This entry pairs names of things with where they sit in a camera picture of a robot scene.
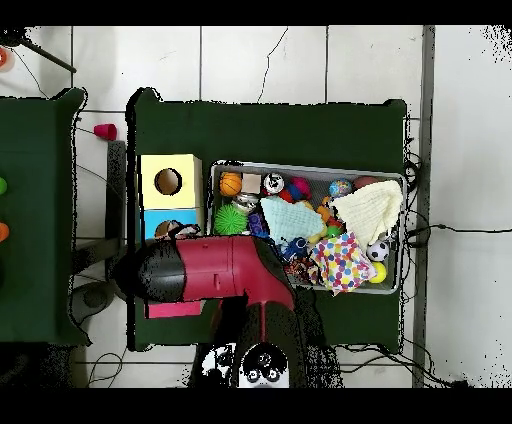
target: pink cup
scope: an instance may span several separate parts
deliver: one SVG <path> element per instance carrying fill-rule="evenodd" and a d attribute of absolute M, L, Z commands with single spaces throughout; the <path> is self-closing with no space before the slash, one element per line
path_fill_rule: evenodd
<path fill-rule="evenodd" d="M 94 127 L 94 135 L 108 141 L 115 141 L 117 138 L 117 128 L 114 124 L 102 124 Z"/>

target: white towel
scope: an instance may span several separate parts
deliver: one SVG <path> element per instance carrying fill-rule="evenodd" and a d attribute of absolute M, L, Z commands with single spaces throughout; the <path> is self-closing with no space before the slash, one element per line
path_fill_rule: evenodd
<path fill-rule="evenodd" d="M 329 203 L 338 211 L 347 231 L 353 231 L 363 250 L 375 243 L 381 233 L 396 224 L 403 201 L 400 185 L 393 180 L 364 186 Z"/>

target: green ball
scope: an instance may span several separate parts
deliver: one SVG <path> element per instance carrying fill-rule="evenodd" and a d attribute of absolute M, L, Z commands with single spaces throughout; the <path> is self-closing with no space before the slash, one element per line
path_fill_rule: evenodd
<path fill-rule="evenodd" d="M 0 177 L 0 194 L 4 194 L 7 191 L 7 181 Z"/>
<path fill-rule="evenodd" d="M 217 234 L 240 234 L 247 228 L 247 217 L 230 203 L 217 211 L 213 228 Z"/>
<path fill-rule="evenodd" d="M 327 227 L 326 237 L 332 238 L 332 237 L 338 237 L 338 236 L 341 236 L 341 228 L 337 227 L 336 225 L 329 225 Z"/>

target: wooden shape sorter box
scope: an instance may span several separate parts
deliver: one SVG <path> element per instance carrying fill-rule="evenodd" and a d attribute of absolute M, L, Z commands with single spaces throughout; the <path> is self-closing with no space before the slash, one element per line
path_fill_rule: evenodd
<path fill-rule="evenodd" d="M 141 155 L 144 238 L 166 221 L 198 224 L 204 231 L 201 161 L 193 155 Z"/>

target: dark green tablecloth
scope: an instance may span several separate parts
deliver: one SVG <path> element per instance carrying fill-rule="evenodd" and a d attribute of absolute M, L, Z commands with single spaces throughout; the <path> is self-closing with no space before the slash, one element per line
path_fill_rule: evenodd
<path fill-rule="evenodd" d="M 403 173 L 406 105 L 401 100 L 312 106 L 182 103 L 160 101 L 146 89 L 131 102 L 135 153 L 194 154 L 202 160 L 205 185 L 211 164 L 221 159 Z M 208 342 L 216 305 L 207 302 L 200 317 L 148 320 L 137 304 L 136 345 Z M 381 343 L 397 351 L 399 290 L 335 298 L 318 292 L 316 308 L 328 344 Z"/>
<path fill-rule="evenodd" d="M 0 342 L 86 344 L 68 316 L 73 185 L 71 136 L 84 99 L 0 98 Z"/>

